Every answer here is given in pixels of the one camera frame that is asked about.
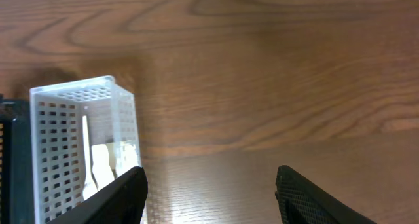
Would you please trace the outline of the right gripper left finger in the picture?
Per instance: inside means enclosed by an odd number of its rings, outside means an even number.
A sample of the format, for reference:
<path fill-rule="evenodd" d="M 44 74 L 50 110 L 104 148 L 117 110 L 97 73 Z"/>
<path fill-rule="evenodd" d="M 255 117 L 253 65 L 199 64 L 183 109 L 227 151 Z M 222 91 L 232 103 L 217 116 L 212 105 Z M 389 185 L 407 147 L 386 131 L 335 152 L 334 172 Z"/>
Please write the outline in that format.
<path fill-rule="evenodd" d="M 135 166 L 50 224 L 140 224 L 147 194 L 145 171 Z"/>

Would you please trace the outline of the clear perforated plastic basket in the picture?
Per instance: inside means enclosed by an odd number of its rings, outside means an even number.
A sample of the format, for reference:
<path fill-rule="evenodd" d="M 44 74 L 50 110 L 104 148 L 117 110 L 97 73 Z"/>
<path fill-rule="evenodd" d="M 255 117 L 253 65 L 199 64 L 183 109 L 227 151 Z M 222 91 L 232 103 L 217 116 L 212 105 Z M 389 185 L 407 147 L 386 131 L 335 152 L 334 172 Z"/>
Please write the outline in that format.
<path fill-rule="evenodd" d="M 108 75 L 30 90 L 35 222 L 49 223 L 84 202 L 82 116 L 92 146 L 105 144 L 115 180 L 141 166 L 134 95 Z"/>

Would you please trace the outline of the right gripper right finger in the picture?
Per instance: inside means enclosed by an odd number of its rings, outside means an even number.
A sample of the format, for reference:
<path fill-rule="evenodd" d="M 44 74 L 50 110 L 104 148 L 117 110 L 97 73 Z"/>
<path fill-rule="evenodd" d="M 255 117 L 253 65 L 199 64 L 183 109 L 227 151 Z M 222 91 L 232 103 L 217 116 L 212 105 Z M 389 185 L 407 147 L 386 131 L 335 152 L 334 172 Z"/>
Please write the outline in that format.
<path fill-rule="evenodd" d="M 275 196 L 283 224 L 374 224 L 287 165 L 278 167 Z"/>

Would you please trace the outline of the white plastic spoon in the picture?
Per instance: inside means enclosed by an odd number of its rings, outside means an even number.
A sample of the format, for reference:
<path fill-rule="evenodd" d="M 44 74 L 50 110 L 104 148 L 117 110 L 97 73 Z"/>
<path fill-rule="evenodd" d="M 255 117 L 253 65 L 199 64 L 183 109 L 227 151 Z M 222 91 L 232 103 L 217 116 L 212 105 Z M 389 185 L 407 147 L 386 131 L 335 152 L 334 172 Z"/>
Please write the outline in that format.
<path fill-rule="evenodd" d="M 84 164 L 85 164 L 85 181 L 84 187 L 82 190 L 82 196 L 84 200 L 89 199 L 95 193 L 97 193 L 98 188 L 94 181 L 92 175 L 92 165 L 91 165 L 91 156 L 90 156 L 90 142 L 89 142 L 89 133 L 88 133 L 88 120 L 87 116 L 82 116 L 82 140 L 83 140 L 83 149 L 84 149 Z"/>
<path fill-rule="evenodd" d="M 109 151 L 105 144 L 92 146 L 92 161 L 92 173 L 98 190 L 101 190 L 115 180 L 109 163 Z"/>

